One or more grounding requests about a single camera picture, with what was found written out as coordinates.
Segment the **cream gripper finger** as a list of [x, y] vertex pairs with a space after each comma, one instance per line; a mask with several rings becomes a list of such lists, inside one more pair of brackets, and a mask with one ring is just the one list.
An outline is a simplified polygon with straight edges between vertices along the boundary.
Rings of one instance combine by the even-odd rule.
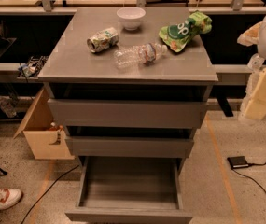
[[254, 72], [246, 86], [240, 108], [240, 121], [259, 121], [266, 116], [266, 67]]
[[259, 43], [259, 29], [261, 22], [256, 23], [245, 32], [239, 35], [237, 43], [243, 46], [252, 46]]

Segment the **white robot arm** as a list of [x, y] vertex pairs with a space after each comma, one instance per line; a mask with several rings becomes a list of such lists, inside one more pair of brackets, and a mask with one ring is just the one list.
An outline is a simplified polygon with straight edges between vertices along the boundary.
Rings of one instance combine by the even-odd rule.
[[253, 123], [266, 116], [266, 16], [242, 33], [237, 42], [244, 46], [256, 45], [258, 49], [247, 64], [252, 73], [247, 81], [239, 117], [242, 122]]

